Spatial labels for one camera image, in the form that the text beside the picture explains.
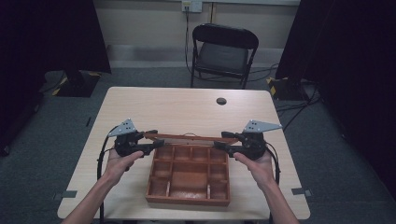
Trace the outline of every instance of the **gray carpet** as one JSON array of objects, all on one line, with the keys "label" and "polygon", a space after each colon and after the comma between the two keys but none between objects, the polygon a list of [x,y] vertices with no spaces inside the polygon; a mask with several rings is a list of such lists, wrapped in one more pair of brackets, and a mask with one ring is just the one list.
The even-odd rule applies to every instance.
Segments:
[{"label": "gray carpet", "polygon": [[[46,74],[43,90],[56,84],[61,75]],[[250,79],[265,75],[255,73]],[[231,82],[196,80],[195,87],[240,88],[234,79],[214,80]],[[112,86],[188,88],[190,76],[186,68],[117,68],[113,75],[100,78],[91,98],[53,97],[47,91],[38,112],[10,145],[10,155],[0,158],[0,223],[61,222],[57,217],[60,201],[53,196],[66,190]],[[247,89],[268,87],[261,79],[249,82]],[[306,86],[309,95],[313,89]],[[279,109],[299,103],[275,101]],[[286,125],[297,111],[279,112],[281,123]],[[395,202],[370,165],[342,138],[322,102],[299,114],[285,135],[302,185],[313,193],[307,197],[311,218],[303,223],[396,223]]]}]

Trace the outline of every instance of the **black curtain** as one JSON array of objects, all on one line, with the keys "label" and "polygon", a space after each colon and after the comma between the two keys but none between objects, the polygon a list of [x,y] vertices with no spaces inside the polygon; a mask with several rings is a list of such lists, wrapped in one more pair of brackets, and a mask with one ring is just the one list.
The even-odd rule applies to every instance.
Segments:
[{"label": "black curtain", "polygon": [[0,147],[44,75],[68,67],[111,73],[92,0],[0,1]]},{"label": "black curtain", "polygon": [[395,72],[396,1],[302,0],[276,73],[318,82],[347,140],[394,198]]}]

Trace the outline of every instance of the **wooden tabletop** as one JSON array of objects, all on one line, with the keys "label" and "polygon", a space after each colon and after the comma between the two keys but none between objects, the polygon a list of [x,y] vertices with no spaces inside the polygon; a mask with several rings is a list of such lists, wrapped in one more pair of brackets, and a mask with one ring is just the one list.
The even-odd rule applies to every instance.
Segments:
[{"label": "wooden tabletop", "polygon": [[[218,98],[226,105],[218,105]],[[76,198],[64,198],[58,216],[65,218],[96,182],[97,159],[108,132],[130,118],[139,132],[220,137],[228,131],[241,133],[250,119],[279,123],[268,91],[209,90],[173,88],[113,87],[106,94],[87,143],[67,190],[76,190]],[[278,154],[281,169],[280,188],[299,219],[310,211],[303,194],[291,189],[301,187],[281,129],[264,133]],[[111,148],[115,137],[107,142]],[[140,143],[151,143],[142,139]],[[152,155],[139,159],[105,199],[105,218],[149,220],[258,220],[268,219],[269,208],[247,167],[229,160],[231,202],[228,207],[148,203],[145,193]]]}]

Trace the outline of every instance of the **electrical outlet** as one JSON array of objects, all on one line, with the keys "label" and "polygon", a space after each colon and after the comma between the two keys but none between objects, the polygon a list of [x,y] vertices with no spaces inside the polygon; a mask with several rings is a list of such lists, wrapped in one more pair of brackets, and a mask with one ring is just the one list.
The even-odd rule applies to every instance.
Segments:
[{"label": "electrical outlet", "polygon": [[181,1],[181,11],[192,12],[192,3],[191,3],[191,1]]},{"label": "electrical outlet", "polygon": [[202,12],[202,2],[191,3],[192,12]]}]

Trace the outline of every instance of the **wooden tray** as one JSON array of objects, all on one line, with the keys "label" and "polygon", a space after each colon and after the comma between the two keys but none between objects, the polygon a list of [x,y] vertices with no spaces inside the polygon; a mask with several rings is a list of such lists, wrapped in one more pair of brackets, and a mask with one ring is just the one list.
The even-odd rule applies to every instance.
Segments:
[{"label": "wooden tray", "polygon": [[151,164],[149,203],[228,206],[228,155],[211,146],[165,144]]}]

